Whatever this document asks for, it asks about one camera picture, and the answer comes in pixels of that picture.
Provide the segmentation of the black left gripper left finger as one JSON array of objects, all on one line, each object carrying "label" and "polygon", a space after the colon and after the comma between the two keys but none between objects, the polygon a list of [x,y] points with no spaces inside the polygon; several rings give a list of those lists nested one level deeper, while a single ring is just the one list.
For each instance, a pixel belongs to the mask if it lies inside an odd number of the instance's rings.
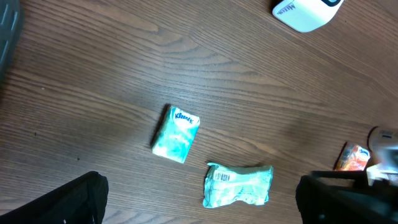
[{"label": "black left gripper left finger", "polygon": [[95,171],[1,215],[1,223],[101,224],[108,201],[109,184]]}]

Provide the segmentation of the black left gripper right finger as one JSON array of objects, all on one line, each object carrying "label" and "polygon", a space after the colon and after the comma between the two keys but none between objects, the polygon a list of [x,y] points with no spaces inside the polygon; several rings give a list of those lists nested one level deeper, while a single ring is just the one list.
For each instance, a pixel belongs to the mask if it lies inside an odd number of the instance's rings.
[{"label": "black left gripper right finger", "polygon": [[295,199],[303,223],[391,224],[397,223],[397,199],[378,199],[330,186],[351,187],[354,180],[316,179],[304,175]]}]

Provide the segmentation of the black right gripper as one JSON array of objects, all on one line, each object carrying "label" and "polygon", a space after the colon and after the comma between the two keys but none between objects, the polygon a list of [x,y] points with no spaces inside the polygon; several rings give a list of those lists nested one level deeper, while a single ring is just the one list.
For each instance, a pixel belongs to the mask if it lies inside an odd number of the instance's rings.
[{"label": "black right gripper", "polygon": [[354,180],[351,187],[331,185],[333,190],[354,192],[370,195],[378,199],[397,199],[397,186],[393,186],[388,180],[375,180],[372,186],[368,185],[368,177],[365,171],[312,171],[311,176],[327,179]]}]

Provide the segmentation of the orange tissue packet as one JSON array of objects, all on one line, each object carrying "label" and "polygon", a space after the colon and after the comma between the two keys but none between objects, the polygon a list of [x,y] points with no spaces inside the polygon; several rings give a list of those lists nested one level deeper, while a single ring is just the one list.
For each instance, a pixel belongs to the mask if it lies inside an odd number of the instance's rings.
[{"label": "orange tissue packet", "polygon": [[360,145],[346,142],[334,167],[335,171],[363,171],[365,170],[371,153]]}]

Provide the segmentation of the green lidded jar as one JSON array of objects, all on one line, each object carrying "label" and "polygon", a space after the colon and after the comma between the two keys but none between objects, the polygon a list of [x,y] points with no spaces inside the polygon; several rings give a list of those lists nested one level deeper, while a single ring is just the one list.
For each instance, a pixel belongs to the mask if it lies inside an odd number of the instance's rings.
[{"label": "green lidded jar", "polygon": [[383,163],[397,163],[397,129],[377,126],[369,133],[368,147]]}]

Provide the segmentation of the light green wipes packet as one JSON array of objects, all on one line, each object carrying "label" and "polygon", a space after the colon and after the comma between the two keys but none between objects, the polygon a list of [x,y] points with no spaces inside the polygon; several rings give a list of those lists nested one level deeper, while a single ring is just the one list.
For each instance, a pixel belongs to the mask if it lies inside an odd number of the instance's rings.
[{"label": "light green wipes packet", "polygon": [[217,208],[242,201],[250,205],[264,205],[269,200],[273,179],[272,166],[227,167],[208,163],[204,182],[205,208]]}]

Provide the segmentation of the green Kleenex tissue pack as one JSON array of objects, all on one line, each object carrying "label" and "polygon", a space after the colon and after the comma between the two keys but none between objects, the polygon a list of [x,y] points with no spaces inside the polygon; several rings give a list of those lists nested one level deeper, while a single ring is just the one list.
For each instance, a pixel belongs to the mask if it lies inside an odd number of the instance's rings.
[{"label": "green Kleenex tissue pack", "polygon": [[155,135],[152,153],[183,164],[199,126],[199,116],[170,105]]}]

